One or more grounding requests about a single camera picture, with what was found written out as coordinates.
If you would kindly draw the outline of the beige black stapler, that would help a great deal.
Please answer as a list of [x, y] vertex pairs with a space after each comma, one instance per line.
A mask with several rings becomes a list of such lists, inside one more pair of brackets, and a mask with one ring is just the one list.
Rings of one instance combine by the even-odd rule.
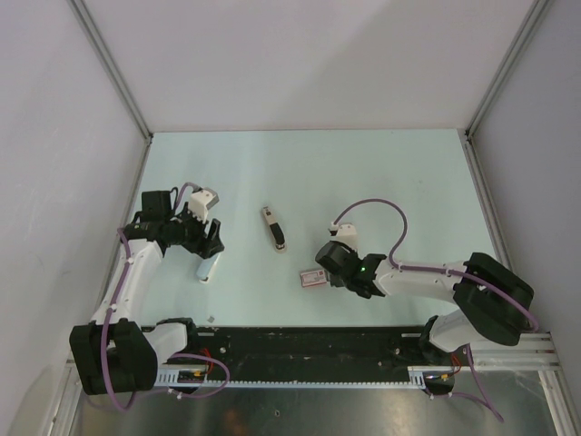
[[287, 250], [287, 241], [278, 215], [269, 206], [261, 208], [261, 215], [270, 233], [274, 250], [277, 253], [285, 253]]

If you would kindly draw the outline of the red white staple box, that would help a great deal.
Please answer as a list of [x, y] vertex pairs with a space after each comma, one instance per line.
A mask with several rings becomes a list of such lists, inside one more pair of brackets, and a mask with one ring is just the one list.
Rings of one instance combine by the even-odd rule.
[[302, 288], [325, 285], [328, 281], [328, 274], [324, 269], [300, 272], [300, 284]]

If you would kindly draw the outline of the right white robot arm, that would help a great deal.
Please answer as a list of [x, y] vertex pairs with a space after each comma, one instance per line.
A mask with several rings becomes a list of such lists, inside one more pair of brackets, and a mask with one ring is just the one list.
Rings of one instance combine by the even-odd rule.
[[451, 352], [472, 342], [516, 346], [536, 327], [529, 318], [533, 289], [485, 253], [472, 253], [460, 263], [441, 266], [395, 263], [384, 254], [359, 258], [348, 245], [326, 243], [315, 256], [333, 287], [358, 296], [413, 296], [457, 306], [426, 324], [419, 355], [429, 364], [442, 363]]

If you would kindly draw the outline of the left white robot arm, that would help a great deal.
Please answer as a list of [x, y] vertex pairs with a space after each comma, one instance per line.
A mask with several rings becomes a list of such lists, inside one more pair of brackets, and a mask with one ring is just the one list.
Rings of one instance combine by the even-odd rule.
[[201, 351], [195, 323], [170, 318], [143, 328], [142, 308], [166, 251], [180, 246], [201, 260], [207, 283], [224, 250], [221, 223], [209, 217], [218, 194], [194, 183], [142, 194], [142, 208], [119, 229], [119, 260], [91, 321], [73, 327], [69, 344], [87, 395], [149, 391], [172, 358], [194, 361]]

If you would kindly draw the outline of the blue white staple remover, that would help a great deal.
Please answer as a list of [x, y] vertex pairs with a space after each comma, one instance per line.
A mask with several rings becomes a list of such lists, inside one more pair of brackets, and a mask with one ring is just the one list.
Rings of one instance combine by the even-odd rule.
[[221, 255], [216, 253], [213, 257], [201, 261], [196, 270], [196, 277], [200, 283], [208, 283], [211, 280], [220, 258]]

